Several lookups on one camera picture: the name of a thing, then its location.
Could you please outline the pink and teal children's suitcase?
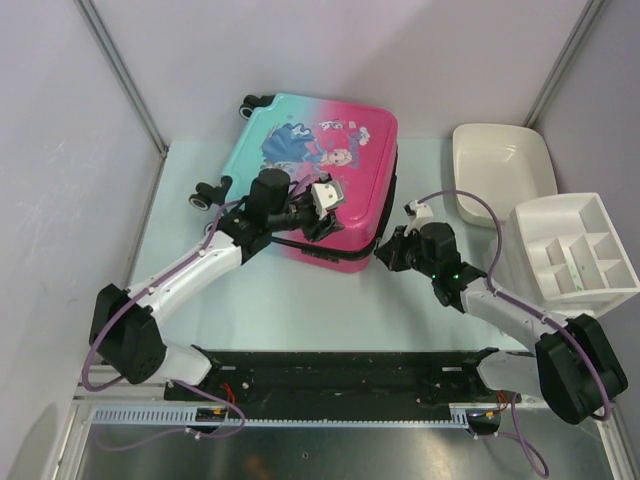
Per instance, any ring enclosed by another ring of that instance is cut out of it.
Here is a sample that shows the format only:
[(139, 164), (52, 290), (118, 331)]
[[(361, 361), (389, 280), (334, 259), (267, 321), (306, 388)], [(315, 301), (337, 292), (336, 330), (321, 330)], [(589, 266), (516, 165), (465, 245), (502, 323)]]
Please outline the pink and teal children's suitcase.
[(398, 159), (398, 121), (388, 110), (289, 93), (246, 96), (239, 114), (247, 122), (214, 183), (199, 182), (192, 207), (247, 195), (263, 170), (289, 175), (302, 193), (323, 177), (337, 181), (345, 200), (336, 210), (342, 230), (319, 242), (300, 231), (274, 236), (276, 252), (292, 260), (342, 273), (357, 273), (370, 262), (391, 214)]

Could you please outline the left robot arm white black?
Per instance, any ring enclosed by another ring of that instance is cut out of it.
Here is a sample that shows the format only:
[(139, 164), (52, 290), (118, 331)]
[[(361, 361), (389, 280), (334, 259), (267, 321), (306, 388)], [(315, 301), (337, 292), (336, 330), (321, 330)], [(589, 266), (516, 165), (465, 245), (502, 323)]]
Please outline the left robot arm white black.
[(261, 171), (246, 195), (218, 207), (205, 236), (180, 259), (135, 285), (109, 284), (98, 293), (81, 371), (85, 388), (107, 387), (89, 380), (91, 363), (100, 356), (118, 381), (140, 384), (158, 377), (185, 384), (199, 399), (214, 397), (221, 376), (212, 360), (196, 346), (165, 339), (163, 326), (203, 288), (269, 246), (275, 234), (300, 231), (318, 242), (342, 230), (336, 211), (344, 201), (342, 186), (327, 172), (294, 181), (283, 170)]

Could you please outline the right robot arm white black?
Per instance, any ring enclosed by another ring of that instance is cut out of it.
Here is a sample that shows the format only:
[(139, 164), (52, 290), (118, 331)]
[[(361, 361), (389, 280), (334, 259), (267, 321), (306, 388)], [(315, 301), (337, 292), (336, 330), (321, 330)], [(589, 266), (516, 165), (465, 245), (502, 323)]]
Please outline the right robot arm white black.
[(528, 353), (487, 354), (463, 373), (461, 388), (473, 401), (496, 390), (543, 399), (563, 421), (606, 421), (611, 403), (628, 387), (624, 370), (600, 323), (587, 314), (566, 317), (509, 294), (488, 273), (462, 260), (447, 223), (397, 227), (375, 256), (389, 270), (426, 276), (444, 307), (502, 330)]

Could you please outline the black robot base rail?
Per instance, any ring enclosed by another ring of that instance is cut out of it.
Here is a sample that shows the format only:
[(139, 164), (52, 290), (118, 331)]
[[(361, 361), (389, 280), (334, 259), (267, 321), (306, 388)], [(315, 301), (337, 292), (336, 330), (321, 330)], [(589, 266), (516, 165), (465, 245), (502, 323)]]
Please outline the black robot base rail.
[(499, 409), (514, 394), (479, 386), (474, 368), (487, 353), (210, 351), (213, 368), (199, 384), (201, 392), (173, 385), (164, 397), (202, 403), (206, 394), (220, 394), (244, 414), (363, 415), (380, 409), (398, 415), (448, 404)]

